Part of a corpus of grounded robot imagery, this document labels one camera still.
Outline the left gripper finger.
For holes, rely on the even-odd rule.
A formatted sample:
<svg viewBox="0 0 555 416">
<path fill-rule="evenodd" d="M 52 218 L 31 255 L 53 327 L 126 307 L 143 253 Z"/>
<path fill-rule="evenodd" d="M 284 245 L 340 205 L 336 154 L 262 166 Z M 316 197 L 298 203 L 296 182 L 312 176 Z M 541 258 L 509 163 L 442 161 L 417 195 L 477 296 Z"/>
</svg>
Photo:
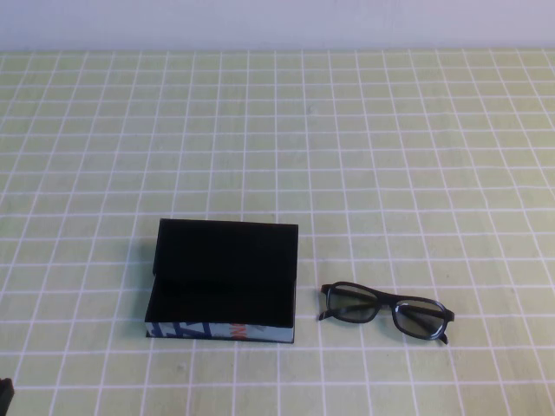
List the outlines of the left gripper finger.
<svg viewBox="0 0 555 416">
<path fill-rule="evenodd" d="M 12 379 L 0 380 L 0 416 L 6 416 L 15 395 Z"/>
</svg>

